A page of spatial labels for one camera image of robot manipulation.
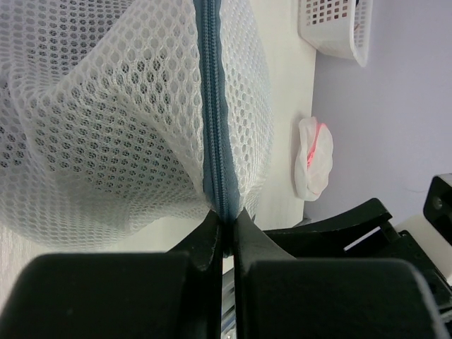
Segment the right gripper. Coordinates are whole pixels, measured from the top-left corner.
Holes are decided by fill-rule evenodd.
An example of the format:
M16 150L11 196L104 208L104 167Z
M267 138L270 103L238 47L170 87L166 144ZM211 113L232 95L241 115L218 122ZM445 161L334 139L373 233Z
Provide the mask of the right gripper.
M344 213L265 233L296 258L396 258L415 266L428 283L439 307L451 306L451 286L413 236L396 231L392 215L377 198Z

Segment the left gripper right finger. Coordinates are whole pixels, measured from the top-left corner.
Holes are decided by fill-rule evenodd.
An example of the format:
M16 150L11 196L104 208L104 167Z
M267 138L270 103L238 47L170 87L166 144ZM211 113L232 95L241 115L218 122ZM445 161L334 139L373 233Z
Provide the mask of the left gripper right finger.
M238 338L448 338L427 281L396 258L303 258L247 213L233 226Z

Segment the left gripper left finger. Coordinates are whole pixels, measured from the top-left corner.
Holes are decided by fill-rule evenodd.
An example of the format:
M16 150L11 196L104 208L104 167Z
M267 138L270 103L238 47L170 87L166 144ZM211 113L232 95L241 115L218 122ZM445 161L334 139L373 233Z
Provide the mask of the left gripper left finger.
M2 338L219 338L222 223L165 253L45 254L20 273Z

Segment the blue-zip mesh laundry bag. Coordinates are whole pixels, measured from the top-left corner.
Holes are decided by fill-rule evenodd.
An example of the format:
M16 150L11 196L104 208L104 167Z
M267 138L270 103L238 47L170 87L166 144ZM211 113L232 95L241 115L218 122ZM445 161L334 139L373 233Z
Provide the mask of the blue-zip mesh laundry bag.
M1 225L58 249L254 214L273 113L248 1L2 1Z

